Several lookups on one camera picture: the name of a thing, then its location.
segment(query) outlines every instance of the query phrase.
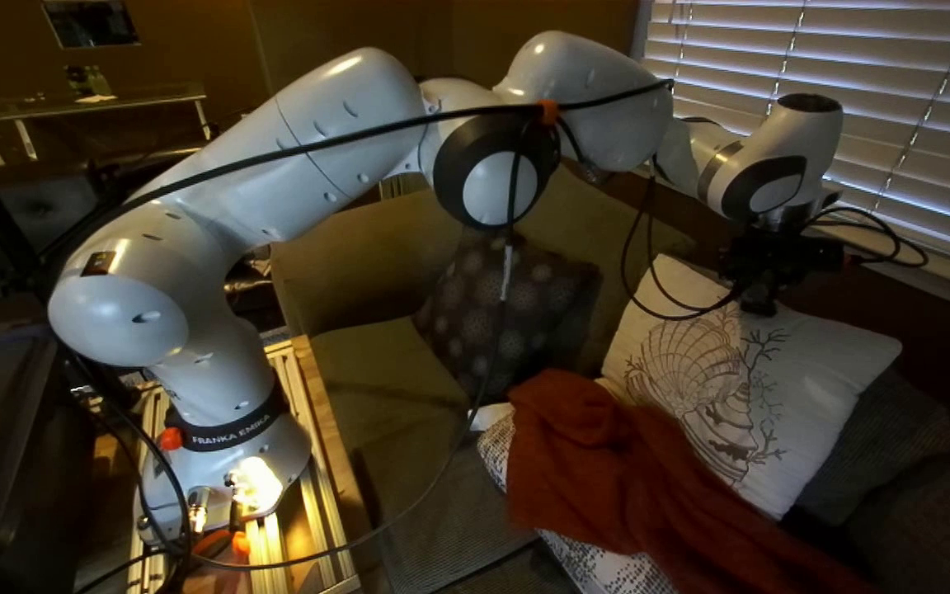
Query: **red cloth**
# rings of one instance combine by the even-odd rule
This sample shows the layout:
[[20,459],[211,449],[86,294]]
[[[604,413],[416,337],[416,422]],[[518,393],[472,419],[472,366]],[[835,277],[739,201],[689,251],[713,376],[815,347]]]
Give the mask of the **red cloth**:
[[676,591],[868,591],[719,482],[673,416],[564,370],[515,386],[511,403],[508,512],[521,528],[647,551]]

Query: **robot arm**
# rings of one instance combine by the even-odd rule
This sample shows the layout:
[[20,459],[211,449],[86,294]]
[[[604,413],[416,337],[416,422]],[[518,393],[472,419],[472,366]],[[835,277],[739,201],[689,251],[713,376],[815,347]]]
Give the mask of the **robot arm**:
[[[782,129],[739,149],[716,139],[716,158],[703,158],[696,125],[683,132],[673,122],[670,86],[590,40],[534,36],[495,89],[412,83],[393,56],[356,50],[148,182],[139,195],[158,198],[132,205],[73,251],[49,297],[49,323],[76,353],[145,366],[165,386],[178,413],[178,442],[168,439],[165,459],[185,498],[224,492],[264,515],[303,472],[307,436],[287,416],[257,333],[221,294],[238,257],[303,234],[396,172],[422,172],[465,224],[501,228],[534,205],[564,155],[597,172],[630,172],[676,152],[660,158],[670,175],[726,215],[792,198],[811,205],[818,165],[835,152],[831,132],[798,132],[821,129],[811,116],[782,119]],[[792,155],[805,158],[802,172],[759,165]],[[188,512],[165,472],[148,465],[142,485],[155,525],[178,538]]]

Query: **couch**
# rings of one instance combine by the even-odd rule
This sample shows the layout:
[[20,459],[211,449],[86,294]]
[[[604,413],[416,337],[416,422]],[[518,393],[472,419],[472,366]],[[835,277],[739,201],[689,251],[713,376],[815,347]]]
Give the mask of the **couch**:
[[[699,254],[693,234],[663,221],[633,228],[633,215],[561,168],[518,221],[524,248],[577,264],[581,281],[554,310],[551,333],[505,383],[515,386],[544,366],[597,376],[650,254]],[[379,538],[356,551],[363,584],[597,591],[574,581],[574,558],[508,521],[508,495],[485,469],[468,416],[472,406],[508,399],[508,386],[472,383],[465,356],[449,360],[449,343],[432,337],[432,314],[442,314],[445,300],[442,277],[455,274],[459,257],[478,241],[416,188],[340,211],[270,254],[280,314],[313,343],[369,525],[379,528]],[[838,449],[815,469],[782,525],[881,591],[950,591],[950,403],[887,366],[861,389],[838,432]]]

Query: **window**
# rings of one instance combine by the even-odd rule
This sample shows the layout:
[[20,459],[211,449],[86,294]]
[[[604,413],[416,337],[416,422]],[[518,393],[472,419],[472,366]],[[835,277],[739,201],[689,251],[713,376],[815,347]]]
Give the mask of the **window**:
[[778,96],[838,99],[841,201],[950,257],[950,0],[653,0],[643,59],[739,135]]

